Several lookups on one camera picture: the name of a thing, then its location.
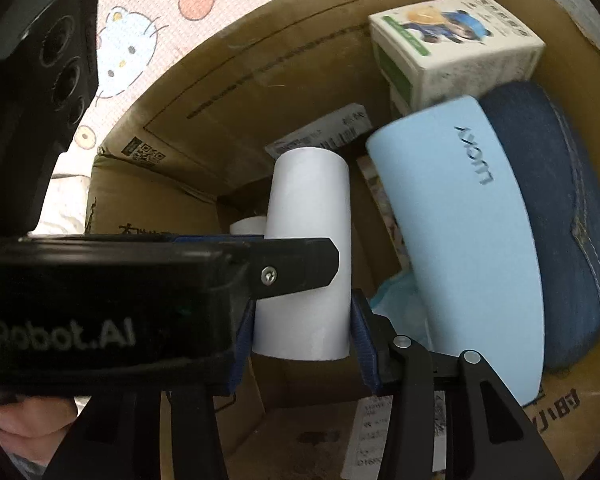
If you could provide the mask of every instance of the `camera lens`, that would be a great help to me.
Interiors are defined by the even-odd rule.
[[[73,34],[74,19],[71,16],[60,18],[51,27],[42,43],[40,52],[40,61],[43,66],[52,66],[60,59]]]
[[[74,92],[75,87],[78,86],[79,79],[80,65],[78,64],[78,59],[74,59],[62,69],[62,72],[58,76],[58,80],[56,80],[52,99],[57,108],[61,108],[69,96]]]
[[[69,125],[77,123],[82,114],[84,113],[84,97],[78,97],[78,100],[74,103],[69,110]]]

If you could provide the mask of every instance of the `denim fabric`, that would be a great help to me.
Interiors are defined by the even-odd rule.
[[[600,334],[600,186],[580,136],[538,85],[508,83],[480,105],[516,176],[536,243],[544,366],[565,368]]]

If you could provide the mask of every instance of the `human hand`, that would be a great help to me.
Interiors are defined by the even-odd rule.
[[[10,453],[48,465],[78,415],[75,402],[59,397],[26,397],[0,405],[0,445]]]

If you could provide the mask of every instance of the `toilet paper roll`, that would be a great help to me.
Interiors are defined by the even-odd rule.
[[[232,235],[263,235],[267,226],[266,216],[251,216],[229,226]]]
[[[290,360],[349,355],[351,220],[349,168],[320,148],[297,148],[276,161],[265,238],[328,237],[340,253],[330,285],[259,300],[253,351]]]

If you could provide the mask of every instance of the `qr code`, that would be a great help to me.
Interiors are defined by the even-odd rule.
[[[134,160],[140,166],[150,168],[164,160],[164,153],[152,148],[144,140],[134,137],[131,142],[128,143],[122,150],[122,154],[128,156],[131,160]]]

